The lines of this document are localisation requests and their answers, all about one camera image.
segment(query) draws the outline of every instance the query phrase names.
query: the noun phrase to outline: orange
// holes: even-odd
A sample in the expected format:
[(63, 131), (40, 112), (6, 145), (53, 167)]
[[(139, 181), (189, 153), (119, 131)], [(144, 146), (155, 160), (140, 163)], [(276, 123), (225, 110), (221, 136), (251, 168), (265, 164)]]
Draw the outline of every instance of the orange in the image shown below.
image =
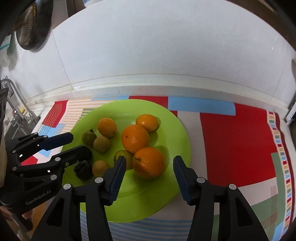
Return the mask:
[(127, 151), (136, 153), (149, 145), (150, 137), (146, 129), (139, 125), (126, 127), (121, 135), (121, 142)]
[(144, 127), (148, 132), (155, 131), (158, 125), (158, 121), (153, 115), (144, 114), (140, 115), (136, 119), (136, 125)]
[(140, 177), (153, 179), (165, 170), (165, 159), (159, 150), (145, 147), (133, 156), (133, 168)]
[(102, 118), (98, 122), (98, 131), (102, 136), (111, 138), (116, 134), (117, 125), (115, 121), (110, 118)]

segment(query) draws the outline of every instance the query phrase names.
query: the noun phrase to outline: blue stripe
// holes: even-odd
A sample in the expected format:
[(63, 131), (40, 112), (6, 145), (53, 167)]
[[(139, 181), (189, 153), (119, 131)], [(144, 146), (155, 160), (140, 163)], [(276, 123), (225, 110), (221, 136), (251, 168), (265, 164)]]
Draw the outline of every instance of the blue stripe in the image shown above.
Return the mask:
[[(112, 227), (113, 225), (115, 225), (114, 223), (109, 223), (109, 226)], [(142, 229), (145, 231), (156, 231), (156, 232), (187, 232), (187, 230), (190, 230), (190, 225), (182, 225), (182, 226), (178, 226), (178, 225), (174, 225), (174, 226), (166, 226), (169, 228), (178, 228), (178, 229), (166, 229), (165, 227), (161, 228), (158, 227), (157, 225), (147, 225), (145, 224), (145, 226), (138, 226), (138, 225), (134, 225), (134, 223), (121, 223), (121, 225), (125, 226), (125, 227), (130, 227), (130, 228), (137, 228), (137, 229)]]
[(126, 99), (128, 99), (128, 96), (104, 97), (104, 98), (95, 97), (95, 98), (92, 98), (92, 100), (126, 100)]
[(84, 229), (87, 229), (87, 223), (84, 220), (80, 220), (80, 226)]
[(284, 221), (282, 221), (274, 230), (274, 236), (272, 241), (279, 241), (281, 238), (281, 230), (283, 228)]
[(9, 44), (1, 45), (1, 46), (0, 46), (0, 50), (6, 48), (7, 46), (9, 46)]
[(82, 241), (88, 241), (89, 237), (85, 235), (81, 235)]
[(86, 221), (86, 216), (80, 216), (80, 219)]
[[(114, 231), (112, 230), (111, 233), (114, 233), (114, 234), (119, 234), (120, 236), (126, 236), (126, 237), (129, 237), (129, 238), (132, 238), (133, 240), (136, 241), (135, 238), (142, 238), (142, 239), (150, 239), (151, 240), (151, 237), (148, 237), (148, 236), (145, 236), (145, 235), (141, 235), (139, 233), (127, 233), (125, 231)], [(170, 238), (160, 238), (160, 237), (155, 237), (153, 240), (159, 240), (159, 241), (167, 241), (167, 240), (177, 240), (179, 241), (181, 238), (186, 238), (187, 239), (187, 235), (184, 235), (183, 237), (170, 237)]]
[[(137, 239), (137, 238), (130, 238), (130, 237), (120, 237), (121, 235), (120, 234), (112, 234), (112, 238), (114, 241), (127, 241), (127, 240), (130, 240), (130, 241), (143, 241), (143, 239)], [(175, 239), (166, 239), (166, 241), (176, 241)], [(187, 238), (184, 238), (184, 239), (179, 239), (178, 241), (187, 241)]]
[(87, 226), (86, 225), (82, 225), (80, 223), (80, 227), (81, 227), (81, 230), (83, 230), (86, 234), (88, 233), (88, 230), (87, 230)]
[(191, 224), (175, 224), (175, 223), (146, 223), (142, 220), (133, 222), (135, 224), (146, 225), (146, 226), (153, 226), (156, 228), (190, 228)]
[(56, 129), (56, 128), (54, 128), (54, 127), (50, 127), (49, 129), (48, 129), (48, 132), (47, 132), (47, 135), (49, 136), (49, 137), (53, 137), (53, 136), (56, 136), (56, 132), (60, 132), (61, 133), (61, 131), (59, 130), (59, 129)]
[(49, 151), (41, 150), (38, 153), (40, 153), (41, 155), (46, 156), (48, 158), (50, 155), (50, 152), (51, 152), (51, 150), (49, 150)]
[(39, 136), (47, 135), (49, 128), (50, 128), (49, 126), (43, 125), (39, 131)]
[(155, 218), (145, 218), (142, 221), (159, 222), (159, 223), (189, 223), (191, 225), (192, 220), (163, 220)]
[(128, 227), (122, 227), (122, 226), (116, 226), (116, 225), (109, 225), (110, 229), (112, 230), (115, 230), (117, 232), (120, 232), (120, 231), (130, 231), (130, 232), (133, 232), (133, 233), (141, 233), (141, 234), (148, 234), (148, 235), (153, 235), (153, 236), (176, 236), (176, 237), (184, 237), (186, 235), (188, 235), (189, 233), (189, 230), (190, 229), (187, 229), (187, 230), (182, 230), (182, 233), (186, 233), (186, 234), (179, 234), (175, 229), (171, 229), (171, 230), (162, 230), (162, 231), (159, 231), (159, 233), (151, 233), (151, 231), (155, 231), (156, 230), (150, 230), (150, 231), (144, 231), (144, 230), (135, 230), (135, 229), (130, 229)]
[(57, 127), (62, 128), (62, 127), (65, 127), (65, 125), (66, 125), (65, 123), (58, 123)]
[(81, 229), (81, 233), (83, 233), (84, 235), (88, 236), (87, 229)]
[(208, 99), (169, 97), (168, 109), (220, 115), (235, 115), (234, 103)]

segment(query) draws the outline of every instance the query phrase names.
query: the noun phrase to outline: screw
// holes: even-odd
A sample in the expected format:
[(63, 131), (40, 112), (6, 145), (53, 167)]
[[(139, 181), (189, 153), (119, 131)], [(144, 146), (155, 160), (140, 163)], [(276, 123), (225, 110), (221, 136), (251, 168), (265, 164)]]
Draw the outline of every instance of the screw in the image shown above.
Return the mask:
[(51, 175), (50, 176), (50, 179), (53, 180), (53, 181), (56, 180), (57, 179), (57, 175)]
[(104, 180), (103, 178), (101, 178), (101, 177), (97, 177), (94, 181), (95, 181), (96, 183), (101, 183), (103, 180)]
[(64, 188), (65, 190), (69, 189), (70, 187), (71, 187), (71, 184), (69, 184), (69, 183), (67, 183), (67, 184), (65, 184), (65, 185), (63, 186), (63, 188)]
[(229, 188), (230, 188), (231, 190), (235, 190), (237, 187), (236, 187), (234, 184), (229, 184)]
[(204, 183), (205, 180), (202, 177), (199, 177), (196, 179), (198, 183)]

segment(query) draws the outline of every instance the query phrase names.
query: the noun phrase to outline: red patch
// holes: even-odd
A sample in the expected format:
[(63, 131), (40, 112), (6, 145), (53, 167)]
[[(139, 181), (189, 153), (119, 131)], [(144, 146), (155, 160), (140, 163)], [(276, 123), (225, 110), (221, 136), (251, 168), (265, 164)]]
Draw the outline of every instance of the red patch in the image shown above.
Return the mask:
[(235, 104), (236, 115), (200, 113), (208, 180), (238, 187), (276, 176), (271, 153), (277, 152), (266, 111)]
[(42, 124), (56, 128), (67, 108), (67, 100), (56, 101), (43, 120)]
[(30, 156), (28, 159), (24, 160), (22, 162), (22, 166), (26, 166), (26, 165), (33, 165), (33, 164), (37, 164), (38, 159), (34, 156)]
[(170, 110), (176, 117), (178, 117), (178, 111), (177, 110)]

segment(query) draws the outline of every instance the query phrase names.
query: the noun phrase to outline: green plate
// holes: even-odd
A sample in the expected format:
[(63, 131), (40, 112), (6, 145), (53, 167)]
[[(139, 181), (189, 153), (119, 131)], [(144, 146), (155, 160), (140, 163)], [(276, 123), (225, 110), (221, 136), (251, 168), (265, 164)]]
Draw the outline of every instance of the green plate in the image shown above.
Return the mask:
[[(110, 207), (105, 207), (107, 219), (112, 222), (133, 222), (158, 212), (179, 192), (179, 187), (173, 171), (173, 158), (181, 155), (185, 164), (190, 164), (190, 145), (187, 133), (178, 118), (166, 108), (150, 101), (127, 99), (118, 100), (102, 105), (76, 123), (71, 133), (74, 135), (72, 143), (65, 145), (63, 151), (81, 145), (82, 134), (93, 128), (96, 135), (97, 123), (101, 118), (113, 119), (118, 133), (111, 138), (111, 146), (104, 154), (92, 149), (93, 161), (104, 160), (113, 166), (113, 157), (118, 150), (124, 149), (121, 144), (121, 133), (128, 125), (134, 124), (136, 118), (142, 114), (154, 115), (159, 122), (159, 128), (150, 133), (150, 146), (159, 149), (165, 157), (166, 169), (154, 180), (144, 180), (137, 176), (135, 171), (128, 170), (123, 178), (117, 200)], [(73, 186), (85, 185), (75, 176), (75, 165), (65, 169), (63, 184)]]

